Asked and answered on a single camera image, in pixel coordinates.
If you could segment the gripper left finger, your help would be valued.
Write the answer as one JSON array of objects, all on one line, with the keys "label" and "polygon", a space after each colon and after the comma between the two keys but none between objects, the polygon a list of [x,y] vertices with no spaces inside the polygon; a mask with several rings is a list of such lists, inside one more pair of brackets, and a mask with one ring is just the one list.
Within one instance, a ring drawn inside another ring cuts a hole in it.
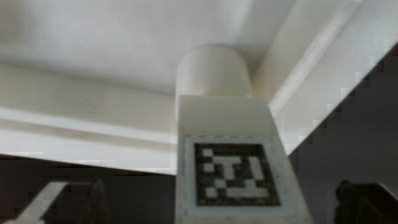
[{"label": "gripper left finger", "polygon": [[11,224],[111,224],[104,182],[50,182]]}]

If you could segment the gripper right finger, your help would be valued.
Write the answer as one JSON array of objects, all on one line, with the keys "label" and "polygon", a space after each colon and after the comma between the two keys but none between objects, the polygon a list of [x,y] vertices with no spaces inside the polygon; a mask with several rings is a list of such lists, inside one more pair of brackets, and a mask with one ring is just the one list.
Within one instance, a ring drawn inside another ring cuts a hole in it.
[{"label": "gripper right finger", "polygon": [[379,183],[340,182],[335,224],[398,224],[398,195]]}]

